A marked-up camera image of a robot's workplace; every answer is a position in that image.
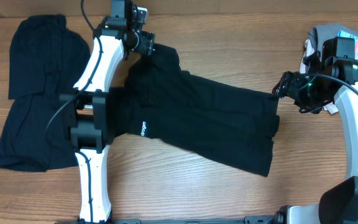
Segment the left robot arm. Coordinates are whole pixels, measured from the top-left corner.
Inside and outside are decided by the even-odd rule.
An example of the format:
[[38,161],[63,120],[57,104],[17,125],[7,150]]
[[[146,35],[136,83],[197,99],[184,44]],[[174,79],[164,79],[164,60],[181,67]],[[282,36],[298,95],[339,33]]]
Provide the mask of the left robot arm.
[[107,159],[114,131],[108,124],[108,92],[114,73],[129,52],[150,55],[155,35],[142,29],[149,12],[128,0],[112,0],[111,12],[92,28],[93,51],[73,85],[60,95],[65,138],[80,170],[81,210],[77,223],[111,223]]

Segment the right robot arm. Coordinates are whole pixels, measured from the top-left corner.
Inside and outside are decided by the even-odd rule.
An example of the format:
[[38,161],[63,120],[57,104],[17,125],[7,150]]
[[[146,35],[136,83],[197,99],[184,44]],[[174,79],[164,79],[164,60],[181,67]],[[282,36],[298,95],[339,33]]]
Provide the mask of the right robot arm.
[[301,113],[317,113],[334,103],[346,145],[346,179],[325,192],[319,203],[283,206],[271,223],[358,223],[358,60],[355,40],[335,37],[303,62],[306,73],[285,72],[272,93],[294,99]]

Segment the black t-shirt with logo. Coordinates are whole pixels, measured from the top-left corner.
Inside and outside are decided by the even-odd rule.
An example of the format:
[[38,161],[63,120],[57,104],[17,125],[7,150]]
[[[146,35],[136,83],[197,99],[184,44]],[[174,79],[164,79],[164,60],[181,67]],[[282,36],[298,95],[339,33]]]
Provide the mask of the black t-shirt with logo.
[[135,134],[267,176],[278,131],[278,98],[192,75],[174,48],[157,44],[109,91],[117,135]]

